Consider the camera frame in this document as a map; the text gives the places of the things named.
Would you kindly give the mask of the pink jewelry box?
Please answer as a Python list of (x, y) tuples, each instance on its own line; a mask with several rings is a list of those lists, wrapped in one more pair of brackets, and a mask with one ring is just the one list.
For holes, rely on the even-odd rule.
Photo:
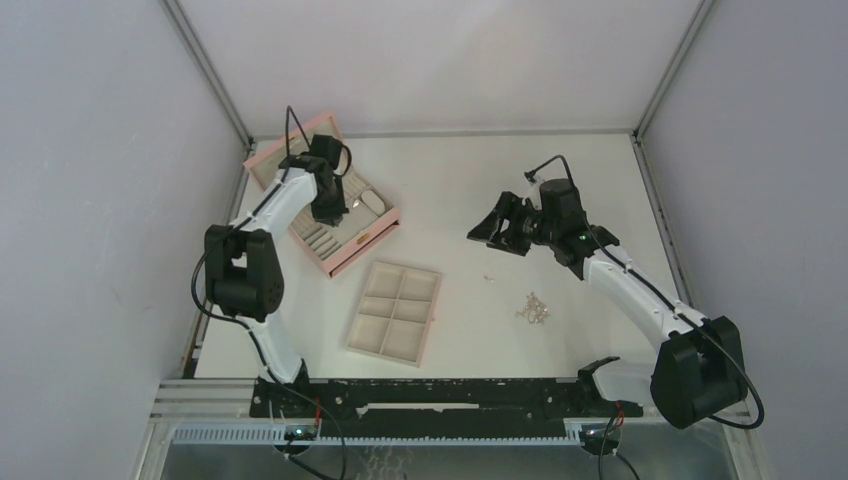
[(317, 198), (288, 227), (292, 237), (330, 278), (338, 276), (400, 226), (393, 202), (351, 165), (352, 154), (331, 113), (292, 127), (288, 135), (259, 147), (243, 167), (264, 191), (288, 154), (324, 157), (336, 168), (317, 177)]

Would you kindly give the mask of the beige six-compartment tray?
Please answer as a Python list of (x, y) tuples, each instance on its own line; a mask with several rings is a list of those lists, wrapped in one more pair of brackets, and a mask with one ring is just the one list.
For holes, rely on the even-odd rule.
[(442, 275), (375, 261), (350, 322), (349, 351), (418, 368), (421, 365)]

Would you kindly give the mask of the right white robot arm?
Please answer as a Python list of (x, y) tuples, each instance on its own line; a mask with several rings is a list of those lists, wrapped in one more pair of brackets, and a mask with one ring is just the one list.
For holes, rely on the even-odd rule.
[(740, 332), (730, 319), (710, 319), (649, 280), (616, 236), (589, 223), (571, 180), (544, 181), (538, 193), (533, 202), (502, 192), (468, 239), (519, 256), (533, 246), (549, 248), (558, 264), (610, 299), (655, 353), (648, 363), (612, 356), (581, 369), (577, 393), (584, 412), (602, 416), (617, 401), (653, 406), (684, 429), (717, 420), (752, 394)]

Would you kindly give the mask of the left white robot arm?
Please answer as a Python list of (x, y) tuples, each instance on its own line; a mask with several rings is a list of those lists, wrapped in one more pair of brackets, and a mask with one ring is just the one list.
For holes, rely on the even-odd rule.
[(349, 210), (340, 161), (352, 159), (339, 139), (314, 135), (303, 153), (285, 153), (259, 204), (242, 219), (212, 225), (191, 282), (204, 284), (205, 298), (191, 291), (207, 317), (241, 327), (256, 351), (260, 377), (279, 384), (274, 404), (290, 417), (311, 407), (311, 388), (296, 380), (305, 366), (282, 318), (285, 280), (275, 244), (303, 209), (314, 221), (338, 226)]

